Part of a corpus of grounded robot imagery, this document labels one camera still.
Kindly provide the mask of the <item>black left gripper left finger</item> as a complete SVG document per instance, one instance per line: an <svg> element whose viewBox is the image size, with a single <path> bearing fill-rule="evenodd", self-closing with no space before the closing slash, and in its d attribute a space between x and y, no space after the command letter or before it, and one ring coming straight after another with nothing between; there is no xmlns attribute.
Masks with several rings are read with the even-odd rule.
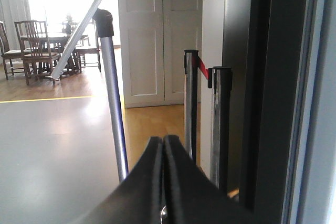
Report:
<svg viewBox="0 0 336 224"><path fill-rule="evenodd" d="M77 223L160 223L163 141L149 138L123 182Z"/></svg>

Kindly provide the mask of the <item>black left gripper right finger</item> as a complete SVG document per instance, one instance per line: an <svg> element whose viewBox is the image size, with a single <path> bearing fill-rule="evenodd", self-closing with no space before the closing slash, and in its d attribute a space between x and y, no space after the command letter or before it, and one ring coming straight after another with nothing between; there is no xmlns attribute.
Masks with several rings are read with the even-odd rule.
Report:
<svg viewBox="0 0 336 224"><path fill-rule="evenodd" d="M252 214L200 171L178 136L164 137L163 157L168 223L252 223Z"/></svg>

